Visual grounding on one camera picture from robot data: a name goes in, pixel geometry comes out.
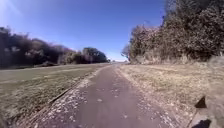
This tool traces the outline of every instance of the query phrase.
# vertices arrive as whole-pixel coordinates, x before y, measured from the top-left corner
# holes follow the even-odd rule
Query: tree
[[[106,55],[96,48],[92,48],[92,47],[84,48],[82,51],[82,54],[88,63],[107,62]]]
[[[130,61],[130,45],[127,44],[121,51],[121,55],[126,57]]]

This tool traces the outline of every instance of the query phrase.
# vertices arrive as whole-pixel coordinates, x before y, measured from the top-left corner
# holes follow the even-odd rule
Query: blue sky
[[[120,55],[138,24],[159,26],[164,0],[0,0],[0,26],[74,50]]]

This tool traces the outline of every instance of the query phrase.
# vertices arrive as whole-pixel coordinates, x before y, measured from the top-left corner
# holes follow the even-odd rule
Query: green grass
[[[43,108],[87,74],[107,64],[0,71],[0,112],[9,125]]]

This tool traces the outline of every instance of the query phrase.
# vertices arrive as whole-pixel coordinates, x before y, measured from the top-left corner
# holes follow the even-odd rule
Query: lawn
[[[194,105],[206,96],[208,115],[224,126],[224,68],[193,65],[122,65],[119,70],[150,102],[162,107],[184,124]]]
[[[108,64],[0,71],[0,114],[8,125],[41,110],[85,76]]]

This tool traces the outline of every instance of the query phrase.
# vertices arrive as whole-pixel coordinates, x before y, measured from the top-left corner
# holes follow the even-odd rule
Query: dry grass
[[[150,101],[171,113],[181,124],[190,120],[194,104],[206,95],[212,116],[222,125],[224,70],[206,65],[122,65],[126,76]]]
[[[41,110],[52,98],[106,64],[0,71],[0,112],[8,125]]]

